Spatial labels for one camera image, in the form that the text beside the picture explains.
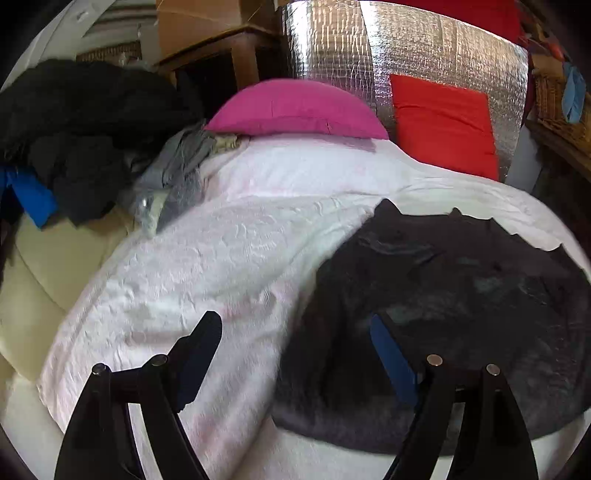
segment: blue garment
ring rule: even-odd
[[[415,407],[418,403],[417,375],[404,358],[379,315],[372,317],[369,335],[396,396],[400,401]]]
[[[29,214],[37,228],[46,224],[49,217],[57,211],[56,199],[33,173],[26,170],[4,169],[0,167],[0,194],[4,188],[12,187],[22,208]]]
[[[563,68],[567,80],[562,96],[562,113],[568,123],[578,124],[583,115],[587,85],[577,67],[565,62]]]

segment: black jacket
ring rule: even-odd
[[[545,252],[494,220],[402,215],[384,200],[318,270],[282,358],[272,407],[283,428],[397,453],[413,419],[369,336],[385,309],[423,352],[501,367],[532,438],[591,405],[591,296],[563,247]],[[452,415],[451,453],[461,411]]]
[[[2,162],[34,168],[78,224],[102,216],[134,165],[195,120],[155,73],[48,60],[0,94]]]

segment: pink pillow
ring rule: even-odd
[[[275,79],[230,98],[205,127],[218,133],[319,133],[388,139],[378,118],[356,96],[312,80]]]

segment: white duvet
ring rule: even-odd
[[[206,310],[217,311],[222,341],[195,402],[180,414],[212,480],[237,469],[244,478],[294,479],[358,478],[360,471],[345,468],[353,464],[387,469],[388,457],[281,437],[270,424],[239,467],[266,416],[281,348],[317,267],[383,197],[402,213],[457,207],[494,217],[536,247],[562,243],[589,276],[578,243],[540,202],[491,180],[420,164],[388,141],[257,138],[208,160],[201,173],[201,206],[153,239],[130,237],[86,287],[60,327],[38,387],[65,430],[93,364],[138,367],[188,335]],[[146,477],[158,479],[139,410],[131,413]]]

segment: reflective foil panel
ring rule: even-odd
[[[291,74],[361,98],[391,138],[391,73],[486,93],[504,180],[527,91],[523,48],[453,18],[386,2],[294,2],[283,8],[283,20]]]

